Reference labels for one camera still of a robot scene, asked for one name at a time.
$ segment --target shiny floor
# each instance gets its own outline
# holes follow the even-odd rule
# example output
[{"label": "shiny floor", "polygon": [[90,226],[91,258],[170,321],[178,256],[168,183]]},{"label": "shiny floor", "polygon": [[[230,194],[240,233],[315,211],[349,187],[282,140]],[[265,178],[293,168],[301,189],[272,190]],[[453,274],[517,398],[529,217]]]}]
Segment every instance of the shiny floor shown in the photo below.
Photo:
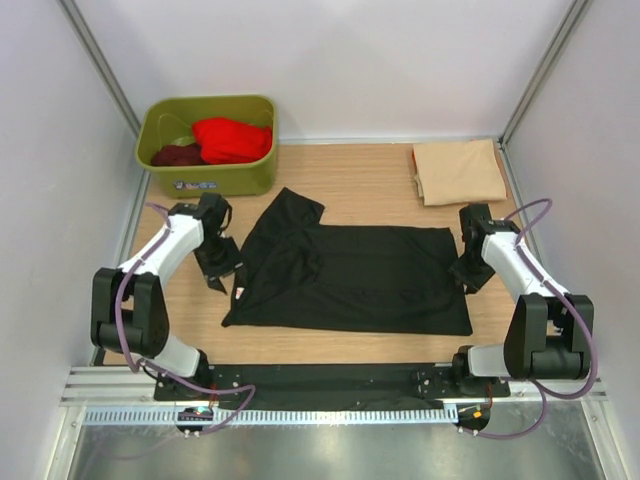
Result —
[{"label": "shiny floor", "polygon": [[[487,431],[535,421],[537,402],[496,404]],[[545,423],[513,441],[458,434],[450,425],[229,428],[176,438],[134,461],[173,427],[84,427],[72,480],[604,479],[578,402],[552,402]]]}]

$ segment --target folded beige cloth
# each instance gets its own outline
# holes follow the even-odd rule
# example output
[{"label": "folded beige cloth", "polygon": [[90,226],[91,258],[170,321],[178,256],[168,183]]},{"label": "folded beige cloth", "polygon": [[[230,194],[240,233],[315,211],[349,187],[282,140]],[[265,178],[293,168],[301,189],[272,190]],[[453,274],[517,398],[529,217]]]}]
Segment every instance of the folded beige cloth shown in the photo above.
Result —
[{"label": "folded beige cloth", "polygon": [[419,143],[413,157],[418,195],[426,206],[507,198],[490,139]]}]

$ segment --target wooden tabletop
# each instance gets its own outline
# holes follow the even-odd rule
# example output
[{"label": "wooden tabletop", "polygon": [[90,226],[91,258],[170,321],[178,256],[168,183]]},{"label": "wooden tabletop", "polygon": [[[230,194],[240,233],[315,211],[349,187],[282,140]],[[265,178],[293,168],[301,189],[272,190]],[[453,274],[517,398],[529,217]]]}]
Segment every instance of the wooden tabletop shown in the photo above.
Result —
[{"label": "wooden tabletop", "polygon": [[[233,206],[228,232],[238,245],[286,186],[324,204],[325,225],[449,227],[458,252],[463,250],[458,220],[462,205],[428,208],[421,204],[413,181],[409,144],[282,146],[278,161],[278,178],[270,192],[259,197],[228,198]],[[502,169],[499,157],[498,164]],[[515,209],[508,187],[507,192],[506,201],[491,203],[494,217]],[[167,207],[176,203],[153,181],[147,201]],[[162,218],[145,208],[134,250],[142,248],[161,226]],[[230,291],[232,278],[224,283]],[[448,362],[462,345],[502,343],[514,308],[502,281],[494,276],[478,294],[467,296],[474,331],[470,337],[284,327],[223,328],[220,322],[229,310],[229,297],[207,288],[193,255],[178,267],[164,295],[171,332],[204,350],[211,363]],[[122,363],[121,355],[107,353],[105,364]]]}]

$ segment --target green plastic bin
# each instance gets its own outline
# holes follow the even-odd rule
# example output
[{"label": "green plastic bin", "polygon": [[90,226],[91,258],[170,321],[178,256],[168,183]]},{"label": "green plastic bin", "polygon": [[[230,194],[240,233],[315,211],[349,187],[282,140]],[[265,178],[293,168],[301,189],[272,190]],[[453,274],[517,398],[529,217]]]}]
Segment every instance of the green plastic bin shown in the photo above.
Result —
[{"label": "green plastic bin", "polygon": [[[195,142],[191,125],[198,120],[226,117],[273,130],[273,145],[262,159],[241,165],[154,167],[151,159],[165,145]],[[169,98],[153,105],[144,117],[136,144],[136,159],[149,170],[170,197],[199,197],[203,192],[221,195],[260,195],[276,178],[277,115],[271,100],[261,95]]]}]

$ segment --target white panel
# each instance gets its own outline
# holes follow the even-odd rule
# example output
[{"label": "white panel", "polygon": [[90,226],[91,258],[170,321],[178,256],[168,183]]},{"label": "white panel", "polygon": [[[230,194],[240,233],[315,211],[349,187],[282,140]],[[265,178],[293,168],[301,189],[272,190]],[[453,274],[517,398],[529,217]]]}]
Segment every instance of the white panel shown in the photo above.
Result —
[{"label": "white panel", "polygon": [[78,0],[139,115],[264,93],[285,139],[502,133],[570,0]]},{"label": "white panel", "polygon": [[43,478],[91,278],[113,265],[139,170],[127,129],[56,2],[0,4],[0,477]]},{"label": "white panel", "polygon": [[640,396],[638,18],[639,2],[593,2],[509,145],[525,200],[555,200],[536,236],[557,280],[595,303],[602,375],[634,451],[640,443],[640,417],[631,413]]}]

